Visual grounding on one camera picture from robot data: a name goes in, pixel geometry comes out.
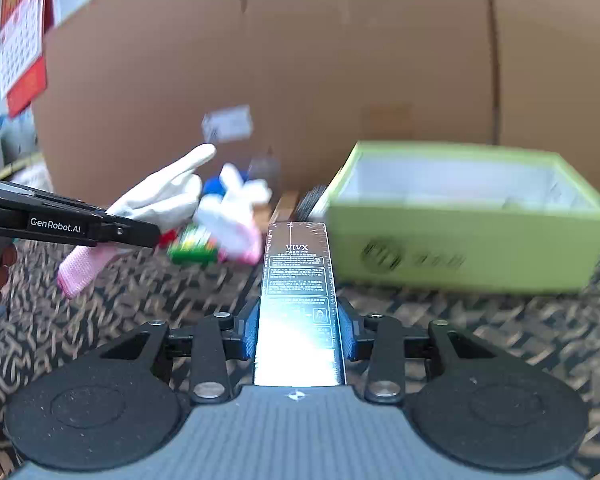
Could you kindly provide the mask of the silver rectangular cosmetic box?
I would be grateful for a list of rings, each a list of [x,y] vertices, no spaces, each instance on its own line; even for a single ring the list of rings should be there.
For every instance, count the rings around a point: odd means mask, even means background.
[[[253,382],[291,388],[346,382],[323,223],[276,222],[268,230]]]

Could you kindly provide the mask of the white pink glove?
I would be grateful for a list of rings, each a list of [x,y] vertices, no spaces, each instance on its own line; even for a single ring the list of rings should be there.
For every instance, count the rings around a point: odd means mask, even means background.
[[[210,233],[222,259],[256,264],[262,256],[262,233],[253,207],[267,205],[272,190],[263,179],[245,181],[233,164],[222,167],[219,179],[225,194],[202,196],[194,221]]]
[[[216,148],[210,143],[196,146],[119,197],[107,209],[107,214],[154,224],[162,234],[182,226],[193,218],[200,199],[202,180],[196,170],[215,154]],[[129,246],[122,243],[78,246],[60,264],[57,284],[66,296],[74,297],[87,288],[108,263],[130,251]]]

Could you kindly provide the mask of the red tape roll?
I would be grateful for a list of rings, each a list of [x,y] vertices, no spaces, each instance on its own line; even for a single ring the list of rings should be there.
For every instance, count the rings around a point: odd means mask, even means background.
[[[158,241],[158,247],[161,249],[168,248],[172,243],[174,243],[178,239],[178,230],[172,229],[166,231],[160,235],[160,240]]]

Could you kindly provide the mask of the green snack packet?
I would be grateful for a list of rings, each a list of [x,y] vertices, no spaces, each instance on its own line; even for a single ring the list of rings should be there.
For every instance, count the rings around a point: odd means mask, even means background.
[[[211,233],[203,226],[192,223],[182,229],[168,248],[173,263],[212,263],[218,261],[219,248]]]

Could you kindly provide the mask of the patterned black tan cloth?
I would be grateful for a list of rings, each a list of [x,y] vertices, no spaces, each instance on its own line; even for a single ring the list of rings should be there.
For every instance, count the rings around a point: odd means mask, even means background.
[[[256,266],[178,266],[162,252],[141,250],[111,263],[80,296],[67,298],[56,284],[67,247],[24,240],[17,252],[3,295],[7,311],[0,317],[0,472],[17,463],[2,411],[18,388],[153,318],[187,325],[206,314],[237,312],[260,292]],[[600,479],[600,264],[577,295],[479,295],[348,283],[340,283],[338,292],[356,310],[388,313],[407,325],[445,318],[568,382],[590,410],[573,467]]]

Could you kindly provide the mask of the blue cube box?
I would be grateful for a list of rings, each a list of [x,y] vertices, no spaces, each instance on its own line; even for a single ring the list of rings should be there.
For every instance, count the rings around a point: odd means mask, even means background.
[[[226,187],[219,176],[212,177],[204,182],[201,195],[217,195],[223,197],[226,194]]]

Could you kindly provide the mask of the steel wool scrubber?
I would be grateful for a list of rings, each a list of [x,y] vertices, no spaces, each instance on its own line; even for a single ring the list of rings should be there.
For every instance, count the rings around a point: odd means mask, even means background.
[[[326,188],[326,185],[317,185],[302,196],[294,208],[294,221],[307,222],[309,220],[311,212],[325,193]]]

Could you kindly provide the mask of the green cardboard box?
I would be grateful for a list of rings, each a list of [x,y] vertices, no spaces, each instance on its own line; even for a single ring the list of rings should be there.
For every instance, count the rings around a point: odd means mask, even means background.
[[[600,193],[552,152],[361,142],[317,207],[343,281],[576,292],[600,258]]]

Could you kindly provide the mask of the white shipping label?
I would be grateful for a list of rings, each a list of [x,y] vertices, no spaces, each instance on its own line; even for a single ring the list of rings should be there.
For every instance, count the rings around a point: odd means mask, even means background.
[[[253,132],[249,105],[215,110],[204,115],[201,131],[207,143],[225,143],[248,139]]]

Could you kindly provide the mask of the large brown cardboard box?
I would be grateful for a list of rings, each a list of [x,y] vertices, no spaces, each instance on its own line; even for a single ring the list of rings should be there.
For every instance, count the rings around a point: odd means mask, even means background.
[[[556,152],[600,191],[600,0],[90,0],[45,39],[33,104],[55,190],[106,206],[249,105],[226,162],[291,191],[363,140]]]

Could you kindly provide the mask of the red wall calendar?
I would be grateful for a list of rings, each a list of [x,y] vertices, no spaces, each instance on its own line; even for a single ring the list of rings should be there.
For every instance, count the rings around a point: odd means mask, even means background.
[[[45,33],[54,26],[53,0],[2,0],[0,89],[15,117],[46,89]]]

